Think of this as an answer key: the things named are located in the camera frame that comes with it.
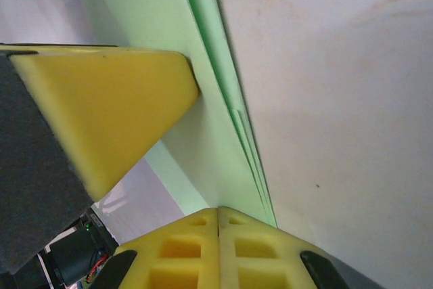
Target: red wire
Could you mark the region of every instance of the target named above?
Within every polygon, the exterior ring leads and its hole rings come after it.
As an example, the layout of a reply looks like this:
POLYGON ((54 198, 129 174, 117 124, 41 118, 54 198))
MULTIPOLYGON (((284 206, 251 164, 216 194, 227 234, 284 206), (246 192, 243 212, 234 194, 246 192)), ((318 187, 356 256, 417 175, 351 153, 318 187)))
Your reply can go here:
POLYGON ((89 272, 89 275, 86 277, 87 281, 91 281, 93 278, 93 274, 95 273, 96 269, 103 263, 105 260, 108 259, 108 255, 105 254, 96 264, 92 267, 92 269, 89 272))

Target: yellow robot part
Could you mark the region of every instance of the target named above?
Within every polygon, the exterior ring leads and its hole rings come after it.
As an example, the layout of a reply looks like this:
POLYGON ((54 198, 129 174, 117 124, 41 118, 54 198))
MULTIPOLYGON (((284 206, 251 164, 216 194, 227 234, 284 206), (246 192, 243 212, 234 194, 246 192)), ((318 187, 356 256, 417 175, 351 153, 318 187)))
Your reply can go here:
POLYGON ((94 201, 195 102, 179 53, 117 47, 13 47, 10 60, 94 201))
POLYGON ((227 207, 218 218, 221 289, 317 289, 300 253, 323 251, 227 207))
POLYGON ((207 208, 120 246, 137 256, 118 289, 219 289, 217 210, 207 208))

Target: black foam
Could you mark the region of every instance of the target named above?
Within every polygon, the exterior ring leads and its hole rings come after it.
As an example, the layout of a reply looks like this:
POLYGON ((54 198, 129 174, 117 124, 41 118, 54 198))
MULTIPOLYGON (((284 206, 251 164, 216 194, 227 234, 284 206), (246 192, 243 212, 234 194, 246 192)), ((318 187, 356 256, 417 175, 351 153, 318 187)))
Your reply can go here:
POLYGON ((9 272, 92 205, 69 166, 7 53, 0 53, 0 265, 9 272))

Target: yellow foam block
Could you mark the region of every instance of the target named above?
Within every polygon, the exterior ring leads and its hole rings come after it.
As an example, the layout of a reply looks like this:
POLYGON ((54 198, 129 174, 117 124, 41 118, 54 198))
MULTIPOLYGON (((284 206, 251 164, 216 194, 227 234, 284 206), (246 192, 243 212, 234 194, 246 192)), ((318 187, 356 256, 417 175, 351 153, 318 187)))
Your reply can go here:
POLYGON ((217 210, 207 208, 120 246, 134 250, 119 289, 219 289, 217 210))
POLYGON ((115 47, 39 50, 13 55, 11 61, 94 201, 198 96, 179 53, 115 47))
POLYGON ((221 289, 317 289, 300 253, 323 251, 227 207, 218 218, 221 289))
POLYGON ((326 257, 316 246, 226 207, 184 217, 115 254, 128 250, 137 257, 119 289, 316 289, 300 254, 326 257))

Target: square hole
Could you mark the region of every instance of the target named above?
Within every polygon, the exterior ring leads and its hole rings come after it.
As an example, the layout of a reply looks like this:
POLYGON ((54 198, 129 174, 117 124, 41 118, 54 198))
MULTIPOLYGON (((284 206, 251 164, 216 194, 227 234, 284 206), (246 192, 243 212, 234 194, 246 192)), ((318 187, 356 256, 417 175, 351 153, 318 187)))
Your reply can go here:
POLYGON ((290 289, 284 272, 280 270, 239 268, 237 274, 240 289, 290 289))
POLYGON ((172 237, 167 239, 161 248, 162 258, 199 258, 202 256, 202 246, 197 238, 172 237))
POLYGON ((197 289, 199 271, 195 269, 151 269, 149 289, 197 289))
POLYGON ((265 240, 252 238, 237 238, 235 240, 237 257, 258 257, 274 259, 277 257, 273 247, 265 240))

